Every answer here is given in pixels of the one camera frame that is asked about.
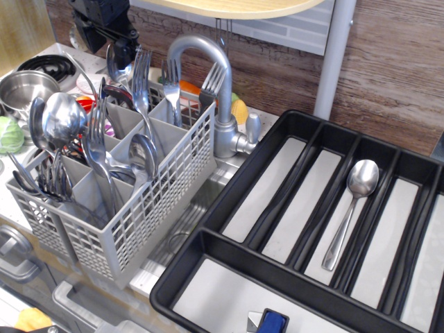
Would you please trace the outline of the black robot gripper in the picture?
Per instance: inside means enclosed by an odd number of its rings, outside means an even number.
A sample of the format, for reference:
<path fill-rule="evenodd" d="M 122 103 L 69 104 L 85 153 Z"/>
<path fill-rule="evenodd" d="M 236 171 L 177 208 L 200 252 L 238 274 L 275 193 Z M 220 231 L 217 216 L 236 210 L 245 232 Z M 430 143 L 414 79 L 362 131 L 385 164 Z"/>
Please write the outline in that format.
<path fill-rule="evenodd" d="M 135 59 L 139 33 L 128 17 L 129 1 L 74 0 L 69 5 L 76 28 L 89 51 L 96 53 L 106 42 L 113 42 L 118 69 L 125 69 Z"/>

